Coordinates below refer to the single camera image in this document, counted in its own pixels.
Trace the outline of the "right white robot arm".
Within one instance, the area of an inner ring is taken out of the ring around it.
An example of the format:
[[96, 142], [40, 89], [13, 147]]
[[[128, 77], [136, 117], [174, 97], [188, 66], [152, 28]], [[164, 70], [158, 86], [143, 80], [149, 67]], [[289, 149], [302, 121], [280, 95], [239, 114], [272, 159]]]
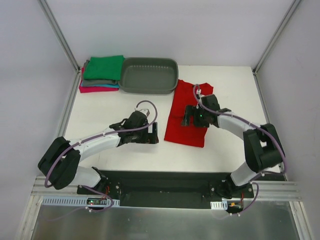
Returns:
[[285, 154], [272, 124], [257, 125], [228, 108], [221, 108], [214, 94], [196, 94], [195, 98], [196, 105], [185, 106], [182, 126], [208, 128], [213, 125], [239, 137], [244, 145], [244, 163], [215, 187], [218, 196], [226, 199], [237, 197], [251, 181], [269, 174], [269, 168], [284, 161]]

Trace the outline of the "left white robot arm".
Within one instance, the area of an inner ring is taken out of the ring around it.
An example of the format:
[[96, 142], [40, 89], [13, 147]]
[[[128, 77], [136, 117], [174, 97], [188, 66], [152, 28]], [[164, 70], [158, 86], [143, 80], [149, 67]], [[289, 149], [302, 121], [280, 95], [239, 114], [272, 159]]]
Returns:
[[39, 161], [38, 168], [45, 175], [46, 188], [61, 190], [76, 185], [88, 187], [99, 195], [107, 188], [107, 177], [97, 167], [80, 166], [81, 161], [125, 144], [158, 142], [158, 123], [155, 120], [148, 121], [145, 109], [136, 110], [128, 118], [84, 139], [56, 138]]

